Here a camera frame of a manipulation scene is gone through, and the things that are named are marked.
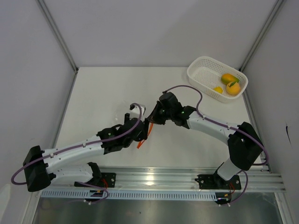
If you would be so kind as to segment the clear orange zip top bag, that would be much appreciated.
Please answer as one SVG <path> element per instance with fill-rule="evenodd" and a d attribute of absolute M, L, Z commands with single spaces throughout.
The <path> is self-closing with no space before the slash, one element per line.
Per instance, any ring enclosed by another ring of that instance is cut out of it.
<path fill-rule="evenodd" d="M 145 112 L 145 105 L 133 103 L 124 115 L 124 123 L 114 126 L 116 136 L 123 134 L 116 140 L 121 147 L 127 148 L 133 142 L 137 142 L 136 148 L 139 149 L 148 139 L 154 124 L 145 118 Z"/>

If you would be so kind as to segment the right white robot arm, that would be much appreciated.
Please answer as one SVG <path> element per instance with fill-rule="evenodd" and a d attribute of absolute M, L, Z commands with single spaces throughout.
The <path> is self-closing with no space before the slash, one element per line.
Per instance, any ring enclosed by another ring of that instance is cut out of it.
<path fill-rule="evenodd" d="M 148 119 L 157 125 L 164 125 L 170 120 L 177 126 L 203 132 L 225 143 L 229 158 L 218 167 L 213 177 L 214 185 L 218 188 L 229 185 L 230 179 L 237 173 L 248 171 L 263 151 L 263 145 L 250 123 L 223 123 L 210 116 L 200 115 L 196 108 L 182 106 L 171 92 L 160 96 Z"/>

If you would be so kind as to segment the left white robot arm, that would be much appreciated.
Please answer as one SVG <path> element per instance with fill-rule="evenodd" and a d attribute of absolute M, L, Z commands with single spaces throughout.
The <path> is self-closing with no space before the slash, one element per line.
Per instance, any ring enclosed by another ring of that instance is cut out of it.
<path fill-rule="evenodd" d="M 27 190 L 36 192 L 47 188 L 58 180 L 81 187 L 84 183 L 99 186 L 102 173 L 97 163 L 89 162 L 79 168 L 71 163 L 83 158 L 102 156 L 128 148 L 133 142 L 148 137 L 150 121 L 125 114 L 123 124 L 99 131 L 96 135 L 63 148 L 41 149 L 32 147 L 23 162 Z"/>

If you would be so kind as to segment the white perforated plastic basket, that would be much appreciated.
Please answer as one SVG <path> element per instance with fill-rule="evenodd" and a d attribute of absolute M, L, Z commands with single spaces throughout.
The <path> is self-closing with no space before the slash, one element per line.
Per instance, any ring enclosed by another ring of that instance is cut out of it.
<path fill-rule="evenodd" d="M 238 95 L 232 96 L 227 93 L 227 85 L 221 82 L 221 76 L 225 73 L 230 73 L 239 79 L 241 91 Z M 187 77 L 193 87 L 222 103 L 235 101 L 248 85 L 248 78 L 243 73 L 208 56 L 201 56 L 193 61 L 187 68 Z M 222 94 L 213 90 L 217 86 L 223 89 Z"/>

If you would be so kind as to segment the yellow green mango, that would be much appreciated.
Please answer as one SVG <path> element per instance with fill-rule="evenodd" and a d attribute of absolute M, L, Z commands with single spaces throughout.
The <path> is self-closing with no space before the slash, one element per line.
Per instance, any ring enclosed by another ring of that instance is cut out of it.
<path fill-rule="evenodd" d="M 233 76 L 230 73 L 225 73 L 221 76 L 221 82 L 225 85 L 228 85 L 231 82 L 239 82 L 239 79 L 235 76 Z"/>

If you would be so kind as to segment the orange fruit with leaf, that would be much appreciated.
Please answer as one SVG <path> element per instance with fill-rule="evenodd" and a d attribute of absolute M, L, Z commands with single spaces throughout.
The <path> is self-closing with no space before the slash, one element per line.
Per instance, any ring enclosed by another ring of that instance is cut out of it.
<path fill-rule="evenodd" d="M 241 91 L 241 87 L 237 81 L 233 81 L 227 84 L 226 91 L 229 95 L 236 96 Z"/>

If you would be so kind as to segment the aluminium mounting rail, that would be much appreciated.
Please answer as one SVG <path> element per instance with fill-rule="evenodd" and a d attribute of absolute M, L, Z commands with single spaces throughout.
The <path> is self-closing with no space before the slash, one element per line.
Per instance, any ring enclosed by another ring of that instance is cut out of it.
<path fill-rule="evenodd" d="M 199 191 L 199 174 L 213 174 L 215 168 L 100 167 L 103 173 L 116 173 L 114 189 L 155 191 Z M 286 192 L 282 176 L 259 169 L 247 171 L 246 192 Z"/>

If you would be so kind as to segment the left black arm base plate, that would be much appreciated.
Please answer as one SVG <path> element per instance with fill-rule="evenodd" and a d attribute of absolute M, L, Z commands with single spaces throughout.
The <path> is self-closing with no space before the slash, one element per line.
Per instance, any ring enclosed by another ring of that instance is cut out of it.
<path fill-rule="evenodd" d="M 101 173 L 101 178 L 93 177 L 91 180 L 85 183 L 102 188 L 114 188 L 115 182 L 116 173 Z"/>

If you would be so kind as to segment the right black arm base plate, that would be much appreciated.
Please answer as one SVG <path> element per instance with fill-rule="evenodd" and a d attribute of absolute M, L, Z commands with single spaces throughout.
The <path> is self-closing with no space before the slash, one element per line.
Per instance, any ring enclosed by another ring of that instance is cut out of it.
<path fill-rule="evenodd" d="M 241 181 L 238 175 L 234 175 L 230 180 L 222 179 L 218 174 L 199 174 L 194 179 L 198 183 L 200 189 L 216 189 L 216 190 L 241 190 Z"/>

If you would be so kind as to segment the right side aluminium rail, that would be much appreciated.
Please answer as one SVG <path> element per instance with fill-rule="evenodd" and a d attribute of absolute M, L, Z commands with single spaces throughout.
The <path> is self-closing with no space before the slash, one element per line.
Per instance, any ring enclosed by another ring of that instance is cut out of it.
<path fill-rule="evenodd" d="M 248 113 L 250 123 L 253 126 L 253 128 L 255 129 L 259 139 L 262 141 L 262 144 L 264 146 L 264 151 L 260 155 L 261 161 L 264 163 L 264 165 L 262 165 L 261 171 L 262 172 L 265 171 L 265 172 L 272 173 L 272 169 L 271 169 L 271 166 L 269 164 L 269 158 L 270 158 L 269 153 L 266 150 L 266 146 L 263 142 L 263 138 L 262 138 L 260 129 L 258 127 L 257 119 L 256 119 L 256 116 L 254 114 L 253 106 L 252 106 L 252 103 L 250 101 L 248 91 L 245 90 L 244 93 L 242 94 L 242 96 L 243 96 L 243 100 L 244 100 L 244 103 L 245 103 L 245 106 L 246 106 L 246 110 L 247 110 L 247 113 Z"/>

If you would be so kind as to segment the right aluminium frame post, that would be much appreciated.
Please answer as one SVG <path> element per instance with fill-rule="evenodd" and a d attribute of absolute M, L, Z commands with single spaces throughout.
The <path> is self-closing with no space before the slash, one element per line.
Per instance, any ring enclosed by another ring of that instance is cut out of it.
<path fill-rule="evenodd" d="M 258 35 L 256 36 L 252 46 L 249 49 L 249 52 L 246 54 L 240 68 L 238 69 L 240 72 L 244 72 L 245 68 L 253 58 L 254 54 L 257 52 L 259 46 L 262 44 L 263 40 L 265 39 L 267 33 L 269 32 L 271 26 L 275 22 L 276 18 L 278 17 L 280 11 L 284 7 L 286 0 L 276 0 L 274 6 L 270 10 L 269 15 L 267 16 L 265 22 L 262 25 Z"/>

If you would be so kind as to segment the aluminium frame post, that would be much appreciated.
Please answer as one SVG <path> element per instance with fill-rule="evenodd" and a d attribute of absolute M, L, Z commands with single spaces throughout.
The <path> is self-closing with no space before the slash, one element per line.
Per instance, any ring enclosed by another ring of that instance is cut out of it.
<path fill-rule="evenodd" d="M 58 28 L 57 23 L 54 20 L 54 17 L 52 16 L 46 2 L 44 0 L 36 0 L 36 3 L 38 7 L 41 10 L 42 15 L 44 16 L 53 36 L 56 39 L 56 42 L 58 43 L 62 53 L 64 54 L 67 62 L 69 63 L 72 70 L 77 73 L 78 67 L 73 59 L 73 56 L 71 55 L 71 52 Z"/>
<path fill-rule="evenodd" d="M 274 6 L 270 10 L 269 15 L 267 16 L 265 22 L 262 25 L 258 35 L 256 36 L 252 46 L 249 49 L 249 52 L 246 54 L 240 68 L 238 69 L 240 72 L 244 72 L 245 68 L 253 58 L 254 54 L 257 52 L 259 46 L 262 44 L 263 40 L 265 39 L 267 33 L 269 32 L 271 26 L 275 22 L 276 18 L 278 17 L 280 11 L 284 7 L 286 0 L 276 0 Z"/>

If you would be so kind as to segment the left aluminium frame post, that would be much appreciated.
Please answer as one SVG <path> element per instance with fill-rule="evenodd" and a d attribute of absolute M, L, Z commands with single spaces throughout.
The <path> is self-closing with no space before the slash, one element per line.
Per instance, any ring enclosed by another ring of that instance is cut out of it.
<path fill-rule="evenodd" d="M 58 28 L 57 23 L 54 20 L 54 17 L 52 16 L 46 2 L 44 0 L 36 0 L 36 3 L 38 7 L 41 10 L 42 15 L 44 16 L 53 36 L 56 39 L 56 42 L 58 43 L 62 53 L 64 54 L 67 62 L 69 63 L 72 70 L 77 73 L 78 67 L 73 59 L 73 56 L 71 55 L 71 52 Z"/>

